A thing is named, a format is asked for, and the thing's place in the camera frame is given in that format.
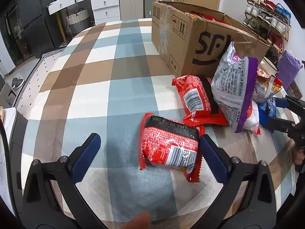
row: checkered tablecloth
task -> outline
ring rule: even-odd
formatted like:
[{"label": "checkered tablecloth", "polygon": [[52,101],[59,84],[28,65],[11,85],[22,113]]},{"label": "checkered tablecloth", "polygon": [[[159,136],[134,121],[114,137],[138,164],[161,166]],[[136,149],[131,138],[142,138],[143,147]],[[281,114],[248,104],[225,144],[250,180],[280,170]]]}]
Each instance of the checkered tablecloth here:
[{"label": "checkered tablecloth", "polygon": [[[101,149],[83,181],[86,202],[109,227],[118,228],[135,214],[149,211],[156,228],[190,228],[222,188],[205,162],[200,183],[188,183],[179,171],[148,166],[139,170],[138,132],[142,116],[153,112],[181,121],[182,103],[171,69],[151,42],[151,19],[100,24],[79,33],[61,54],[33,104],[22,149],[22,188],[33,159],[56,161],[69,155],[92,133]],[[281,118],[298,118],[278,109]],[[234,133],[207,126],[206,133],[232,157],[268,162],[279,209],[297,179],[293,141],[286,134]],[[228,215],[235,212],[242,186]],[[65,213],[68,206],[55,191]]]}]

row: blue snack package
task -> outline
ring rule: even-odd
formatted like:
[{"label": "blue snack package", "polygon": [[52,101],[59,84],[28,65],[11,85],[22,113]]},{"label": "blue snack package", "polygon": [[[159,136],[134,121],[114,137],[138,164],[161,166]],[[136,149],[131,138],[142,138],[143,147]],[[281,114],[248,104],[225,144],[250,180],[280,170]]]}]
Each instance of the blue snack package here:
[{"label": "blue snack package", "polygon": [[274,97],[270,97],[264,103],[258,104],[258,113],[260,116],[260,123],[266,127],[268,120],[276,117],[276,107]]}]

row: purple bag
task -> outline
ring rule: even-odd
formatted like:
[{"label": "purple bag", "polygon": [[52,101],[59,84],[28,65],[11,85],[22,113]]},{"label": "purple bag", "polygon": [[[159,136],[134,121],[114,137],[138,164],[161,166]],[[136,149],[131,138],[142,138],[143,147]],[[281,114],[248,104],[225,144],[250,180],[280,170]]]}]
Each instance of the purple bag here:
[{"label": "purple bag", "polygon": [[285,90],[291,85],[302,67],[300,61],[293,57],[291,51],[284,51],[277,65],[279,72],[275,76],[282,81]]}]

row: red package inside box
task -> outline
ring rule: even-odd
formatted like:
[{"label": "red package inside box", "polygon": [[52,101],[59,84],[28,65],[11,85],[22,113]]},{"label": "red package inside box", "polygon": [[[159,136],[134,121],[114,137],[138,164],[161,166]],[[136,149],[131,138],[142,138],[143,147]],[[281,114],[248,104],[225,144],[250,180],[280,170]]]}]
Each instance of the red package inside box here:
[{"label": "red package inside box", "polygon": [[228,122],[214,101],[210,78],[186,75],[174,78],[186,116],[183,123],[188,126],[202,124],[228,125]]},{"label": "red package inside box", "polygon": [[202,155],[198,153],[199,135],[204,127],[189,127],[153,113],[144,115],[139,134],[140,170],[145,161],[151,165],[180,169],[189,182],[199,181]]}]

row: sf logo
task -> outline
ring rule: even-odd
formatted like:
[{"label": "sf logo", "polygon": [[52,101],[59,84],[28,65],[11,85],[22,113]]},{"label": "sf logo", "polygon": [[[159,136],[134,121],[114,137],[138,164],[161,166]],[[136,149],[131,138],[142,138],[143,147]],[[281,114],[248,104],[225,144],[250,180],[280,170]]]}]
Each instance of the sf logo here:
[{"label": "sf logo", "polygon": [[[198,40],[198,42],[202,45],[202,49],[197,49],[195,51],[196,54],[204,54],[207,51],[207,49],[209,48],[207,55],[210,56],[212,54],[214,47],[219,48],[221,46],[221,44],[217,43],[217,42],[219,42],[219,40],[222,40],[222,41],[225,40],[225,37],[223,35],[214,34],[214,36],[211,40],[211,44],[210,44],[210,46],[208,46],[208,44],[205,42],[206,38],[210,39],[211,34],[209,32],[204,31],[200,34],[199,40]],[[211,60],[206,60],[206,61],[193,59],[192,63],[196,64],[196,65],[210,65],[210,64],[215,63],[217,60],[220,60],[222,58],[222,56],[225,53],[225,51],[227,50],[230,42],[231,42],[231,35],[227,34],[227,40],[226,40],[225,46],[222,49],[221,53],[217,56],[217,59],[211,59]]]}]

